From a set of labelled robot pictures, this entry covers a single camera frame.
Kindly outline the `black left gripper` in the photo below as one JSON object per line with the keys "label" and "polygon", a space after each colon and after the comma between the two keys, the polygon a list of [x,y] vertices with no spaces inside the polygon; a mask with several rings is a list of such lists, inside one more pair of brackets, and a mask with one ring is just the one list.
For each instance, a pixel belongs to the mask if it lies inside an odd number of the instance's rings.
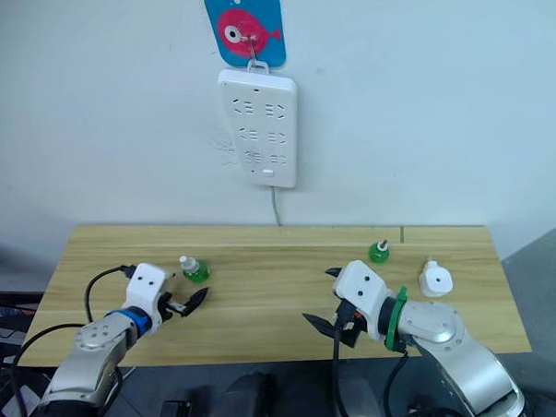
{"label": "black left gripper", "polygon": [[177,303],[170,292],[164,292],[158,299],[158,310],[162,318],[172,318],[173,315],[189,316],[204,302],[209,288],[202,288],[193,293],[186,304]]}

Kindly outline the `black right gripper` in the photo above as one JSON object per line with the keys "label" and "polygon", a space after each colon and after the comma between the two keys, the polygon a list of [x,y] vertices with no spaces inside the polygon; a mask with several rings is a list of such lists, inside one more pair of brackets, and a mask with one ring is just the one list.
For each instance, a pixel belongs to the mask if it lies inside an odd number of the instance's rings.
{"label": "black right gripper", "polygon": [[[325,274],[337,279],[342,272],[343,267],[335,267],[328,268]],[[302,316],[319,333],[330,339],[336,338],[337,341],[349,346],[351,349],[355,347],[358,337],[364,330],[362,314],[346,299],[339,301],[334,326],[320,316],[309,315],[308,313],[303,313]]]}

